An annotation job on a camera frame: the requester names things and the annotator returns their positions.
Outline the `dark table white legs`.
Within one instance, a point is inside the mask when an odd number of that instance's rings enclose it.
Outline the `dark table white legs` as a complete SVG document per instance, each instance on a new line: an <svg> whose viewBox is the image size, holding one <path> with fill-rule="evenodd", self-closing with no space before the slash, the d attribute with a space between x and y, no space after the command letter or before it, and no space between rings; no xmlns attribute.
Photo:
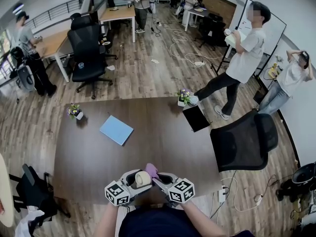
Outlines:
<svg viewBox="0 0 316 237"><path fill-rule="evenodd" d="M188 30L188 27L190 25L190 17L191 15L194 15L194 23L196 24L198 21L198 17L207 17L209 15L210 11L207 9L190 9L188 10L188 16L185 23L185 32Z"/></svg>

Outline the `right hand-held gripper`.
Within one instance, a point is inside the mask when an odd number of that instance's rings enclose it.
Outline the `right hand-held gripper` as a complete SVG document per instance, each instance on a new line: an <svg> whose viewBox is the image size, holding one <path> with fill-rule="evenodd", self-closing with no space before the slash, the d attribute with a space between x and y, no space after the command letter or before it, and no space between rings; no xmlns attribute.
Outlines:
<svg viewBox="0 0 316 237"><path fill-rule="evenodd" d="M195 186L188 179L179 179L176 175L167 172L158 172L157 175L158 178L153 178L153 184L168 195L170 201L186 203L195 196Z"/></svg>

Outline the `whiteboard on black stand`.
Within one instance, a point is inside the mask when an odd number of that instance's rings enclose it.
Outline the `whiteboard on black stand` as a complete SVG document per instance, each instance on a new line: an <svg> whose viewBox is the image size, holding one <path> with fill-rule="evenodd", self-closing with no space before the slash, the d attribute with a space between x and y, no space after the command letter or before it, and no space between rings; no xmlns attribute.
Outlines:
<svg viewBox="0 0 316 237"><path fill-rule="evenodd" d="M239 22L237 26L235 27L236 30L242 32L246 36L251 31L251 23L247 20L247 10L249 9L250 4L252 3L252 0L246 0L242 14L240 16ZM264 67L267 65L269 60L274 54L274 51L277 48L278 42L281 39L281 36L286 28L286 24L279 19L277 16L275 16L273 13L271 13L271 19L268 23L264 24L263 29L266 33L267 40L265 44L265 50L263 53L263 57L261 59L261 62L259 63L256 71L254 72L254 76L256 78L259 78L260 74L262 73ZM223 63L230 63L228 61L228 56L231 52L231 49L233 47L228 45L227 49L225 51L225 54L216 70L216 75L218 75L218 72L220 68L222 67Z"/></svg>

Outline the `cream handheld fan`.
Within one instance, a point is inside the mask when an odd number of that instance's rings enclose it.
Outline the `cream handheld fan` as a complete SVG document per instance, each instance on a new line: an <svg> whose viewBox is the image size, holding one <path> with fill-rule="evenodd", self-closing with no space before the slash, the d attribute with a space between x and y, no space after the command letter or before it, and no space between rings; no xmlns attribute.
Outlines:
<svg viewBox="0 0 316 237"><path fill-rule="evenodd" d="M146 171L139 171L135 174L135 181L131 185L132 188L138 189L147 185L150 185L152 183L151 176Z"/></svg>

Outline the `black high-back office chair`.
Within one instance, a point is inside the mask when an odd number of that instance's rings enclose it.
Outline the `black high-back office chair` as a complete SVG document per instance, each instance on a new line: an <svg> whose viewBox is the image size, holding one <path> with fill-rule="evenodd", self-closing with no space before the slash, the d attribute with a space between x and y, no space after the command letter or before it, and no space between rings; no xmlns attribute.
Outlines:
<svg viewBox="0 0 316 237"><path fill-rule="evenodd" d="M95 83L97 81L113 84L111 79L103 78L108 66L107 57L118 57L115 54L109 54L108 48L112 45L102 45L100 24L94 22L90 15L75 17L71 22L71 29L67 36L71 43L75 66L72 73L72 81L80 82L81 85L76 88L76 92L90 84L92 87L92 99L95 99ZM79 69L78 64L84 63L84 68Z"/></svg>

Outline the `black round seat chair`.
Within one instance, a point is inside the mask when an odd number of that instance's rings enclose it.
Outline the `black round seat chair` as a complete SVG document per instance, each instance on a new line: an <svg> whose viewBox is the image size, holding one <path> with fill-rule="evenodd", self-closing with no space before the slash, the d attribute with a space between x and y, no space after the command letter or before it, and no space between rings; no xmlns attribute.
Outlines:
<svg viewBox="0 0 316 237"><path fill-rule="evenodd" d="M276 190L278 201L289 197L290 202L295 202L301 195L316 190L316 162L298 168L292 177L281 183Z"/></svg>

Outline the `white plastic bag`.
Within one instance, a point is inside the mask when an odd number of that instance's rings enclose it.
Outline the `white plastic bag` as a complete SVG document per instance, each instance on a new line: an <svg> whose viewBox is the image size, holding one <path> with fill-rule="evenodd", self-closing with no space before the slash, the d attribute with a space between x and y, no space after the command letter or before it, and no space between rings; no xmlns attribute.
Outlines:
<svg viewBox="0 0 316 237"><path fill-rule="evenodd" d="M27 206L28 214L18 223L14 237L33 237L35 226L44 215L36 206Z"/></svg>

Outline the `grey chair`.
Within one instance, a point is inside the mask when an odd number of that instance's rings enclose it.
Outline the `grey chair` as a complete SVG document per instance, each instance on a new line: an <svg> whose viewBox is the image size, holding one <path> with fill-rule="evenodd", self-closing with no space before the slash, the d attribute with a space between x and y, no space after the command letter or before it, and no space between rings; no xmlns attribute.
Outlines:
<svg viewBox="0 0 316 237"><path fill-rule="evenodd" d="M34 76L29 66L20 65L17 69L18 80L16 81L19 89L31 92L35 89Z"/></svg>

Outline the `black tablet sleeve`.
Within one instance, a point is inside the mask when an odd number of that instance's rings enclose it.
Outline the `black tablet sleeve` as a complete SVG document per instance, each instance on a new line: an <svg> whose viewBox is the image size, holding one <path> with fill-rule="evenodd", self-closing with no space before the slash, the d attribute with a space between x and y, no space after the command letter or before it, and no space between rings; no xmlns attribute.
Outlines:
<svg viewBox="0 0 316 237"><path fill-rule="evenodd" d="M183 114L192 128L193 132L200 131L210 126L199 106L193 106L183 110Z"/></svg>

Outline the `white box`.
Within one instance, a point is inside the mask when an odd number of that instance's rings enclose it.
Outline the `white box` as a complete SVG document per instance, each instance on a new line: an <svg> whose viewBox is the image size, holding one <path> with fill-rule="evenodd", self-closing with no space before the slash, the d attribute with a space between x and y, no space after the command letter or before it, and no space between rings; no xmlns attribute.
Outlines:
<svg viewBox="0 0 316 237"><path fill-rule="evenodd" d="M235 46L236 46L236 38L232 34L232 32L229 29L225 29L224 30L224 35L226 36L225 37L225 43L227 44L227 46L230 45L233 48L235 48ZM241 37L240 42L242 42L246 38L246 35L243 34L242 32L240 32L240 37Z"/></svg>

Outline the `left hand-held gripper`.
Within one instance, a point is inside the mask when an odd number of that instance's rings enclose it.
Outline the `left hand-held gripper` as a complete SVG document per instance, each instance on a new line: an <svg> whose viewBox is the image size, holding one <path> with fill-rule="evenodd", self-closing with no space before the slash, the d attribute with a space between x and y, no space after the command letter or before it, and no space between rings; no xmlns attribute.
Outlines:
<svg viewBox="0 0 316 237"><path fill-rule="evenodd" d="M136 180L135 175L141 171L141 169L128 171L121 176L120 181L112 181L109 185L107 185L104 190L105 197L108 201L114 206L130 204L133 197L150 190L152 188L152 184L144 185L138 188L134 188L133 186L129 186L127 188L127 186L125 186L132 185Z"/></svg>

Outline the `person's right forearm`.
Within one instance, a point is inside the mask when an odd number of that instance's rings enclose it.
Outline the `person's right forearm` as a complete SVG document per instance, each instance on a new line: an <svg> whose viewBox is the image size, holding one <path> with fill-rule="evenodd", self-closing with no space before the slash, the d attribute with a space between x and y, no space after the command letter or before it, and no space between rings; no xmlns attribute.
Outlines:
<svg viewBox="0 0 316 237"><path fill-rule="evenodd" d="M227 237L222 228L200 211L193 202L188 201L180 206L202 237Z"/></svg>

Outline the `wooden table with white legs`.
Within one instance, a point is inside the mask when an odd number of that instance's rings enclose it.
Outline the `wooden table with white legs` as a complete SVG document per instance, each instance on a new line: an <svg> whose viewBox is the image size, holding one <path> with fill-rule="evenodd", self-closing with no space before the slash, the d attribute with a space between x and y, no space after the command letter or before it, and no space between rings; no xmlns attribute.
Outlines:
<svg viewBox="0 0 316 237"><path fill-rule="evenodd" d="M111 29L111 22L117 20L131 20L132 25L132 42L135 43L135 11L134 6L128 7L119 6L117 10L114 11L113 8L107 8L101 17L99 18L99 23L101 26L101 32L107 34L106 26Z"/></svg>
<svg viewBox="0 0 316 237"><path fill-rule="evenodd" d="M36 50L42 59L54 58L65 81L69 82L69 76L61 61L61 58L73 54L67 33L68 30L65 30L45 37L40 43L36 44Z"/></svg>

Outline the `black mesh office chair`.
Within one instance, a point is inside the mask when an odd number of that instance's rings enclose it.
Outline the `black mesh office chair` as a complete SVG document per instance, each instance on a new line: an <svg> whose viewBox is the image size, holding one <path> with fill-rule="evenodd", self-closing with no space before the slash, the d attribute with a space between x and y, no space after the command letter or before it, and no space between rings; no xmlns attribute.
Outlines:
<svg viewBox="0 0 316 237"><path fill-rule="evenodd" d="M269 152L278 145L273 118L252 110L238 120L210 132L219 172L262 170Z"/></svg>

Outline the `person's dark navy clothing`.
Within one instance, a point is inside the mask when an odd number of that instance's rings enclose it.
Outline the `person's dark navy clothing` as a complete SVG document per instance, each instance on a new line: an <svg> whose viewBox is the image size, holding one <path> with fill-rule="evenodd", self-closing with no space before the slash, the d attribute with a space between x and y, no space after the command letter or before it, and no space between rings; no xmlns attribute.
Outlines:
<svg viewBox="0 0 316 237"><path fill-rule="evenodd" d="M249 230L234 236L255 237ZM202 237L182 209L140 208L123 219L118 237Z"/></svg>

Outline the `potted purple flowers white pot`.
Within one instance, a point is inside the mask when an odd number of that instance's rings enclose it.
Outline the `potted purple flowers white pot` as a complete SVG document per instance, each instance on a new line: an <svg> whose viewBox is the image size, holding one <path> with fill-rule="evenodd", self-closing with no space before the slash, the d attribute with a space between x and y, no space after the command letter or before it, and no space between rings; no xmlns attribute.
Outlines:
<svg viewBox="0 0 316 237"><path fill-rule="evenodd" d="M191 98L191 92L183 88L177 92L177 96L178 96L178 102L177 102L178 106L185 107Z"/></svg>
<svg viewBox="0 0 316 237"><path fill-rule="evenodd" d="M72 119L81 120L83 118L83 112L79 108L79 105L71 103L70 106L67 108L67 114Z"/></svg>

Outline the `black metal railing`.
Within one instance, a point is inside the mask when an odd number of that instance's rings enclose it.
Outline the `black metal railing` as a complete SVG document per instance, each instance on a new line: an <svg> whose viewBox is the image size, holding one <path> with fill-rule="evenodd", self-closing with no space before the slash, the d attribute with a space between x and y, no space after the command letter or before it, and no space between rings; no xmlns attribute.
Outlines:
<svg viewBox="0 0 316 237"><path fill-rule="evenodd" d="M44 23L50 22L59 16L69 14L75 10L81 9L83 0L71 0L61 5L58 5L50 10L43 12L33 19L29 19L26 25L31 29L35 29Z"/></svg>

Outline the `round beige table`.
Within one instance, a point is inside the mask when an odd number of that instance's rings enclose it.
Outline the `round beige table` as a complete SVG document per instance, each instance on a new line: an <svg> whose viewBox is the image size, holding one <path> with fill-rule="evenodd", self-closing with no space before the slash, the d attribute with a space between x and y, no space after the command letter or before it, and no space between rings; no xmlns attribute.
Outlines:
<svg viewBox="0 0 316 237"><path fill-rule="evenodd" d="M14 204L9 174L0 154L0 222L10 228L14 222Z"/></svg>

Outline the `light blue notebook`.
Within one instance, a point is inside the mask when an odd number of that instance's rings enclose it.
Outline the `light blue notebook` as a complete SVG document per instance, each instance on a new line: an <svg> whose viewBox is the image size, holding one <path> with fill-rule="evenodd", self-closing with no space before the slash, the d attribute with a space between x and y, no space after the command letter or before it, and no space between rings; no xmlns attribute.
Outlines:
<svg viewBox="0 0 316 237"><path fill-rule="evenodd" d="M114 142L123 146L133 132L133 128L125 124L118 118L110 115L100 127L100 132L112 139Z"/></svg>

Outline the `purple cloth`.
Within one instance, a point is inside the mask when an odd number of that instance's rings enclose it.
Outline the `purple cloth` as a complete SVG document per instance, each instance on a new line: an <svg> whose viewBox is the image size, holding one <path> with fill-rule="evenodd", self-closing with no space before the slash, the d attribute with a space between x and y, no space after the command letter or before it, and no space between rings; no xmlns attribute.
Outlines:
<svg viewBox="0 0 316 237"><path fill-rule="evenodd" d="M158 170L152 163L147 163L145 167L145 172L147 172L151 179L155 178L159 180Z"/></svg>

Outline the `yellow device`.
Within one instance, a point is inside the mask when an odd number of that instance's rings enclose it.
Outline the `yellow device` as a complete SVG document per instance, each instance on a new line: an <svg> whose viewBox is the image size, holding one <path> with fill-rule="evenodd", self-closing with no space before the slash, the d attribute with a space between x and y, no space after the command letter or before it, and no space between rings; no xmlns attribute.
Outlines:
<svg viewBox="0 0 316 237"><path fill-rule="evenodd" d="M283 68L278 63L273 63L273 65L264 72L263 79L275 80L282 71Z"/></svg>

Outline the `person's left forearm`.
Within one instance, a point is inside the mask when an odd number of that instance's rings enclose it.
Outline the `person's left forearm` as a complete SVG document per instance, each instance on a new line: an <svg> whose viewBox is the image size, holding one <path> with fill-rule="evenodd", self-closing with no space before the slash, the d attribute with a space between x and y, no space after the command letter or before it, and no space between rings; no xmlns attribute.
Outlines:
<svg viewBox="0 0 316 237"><path fill-rule="evenodd" d="M107 204L104 215L97 224L93 237L115 237L118 210L119 208L110 202Z"/></svg>

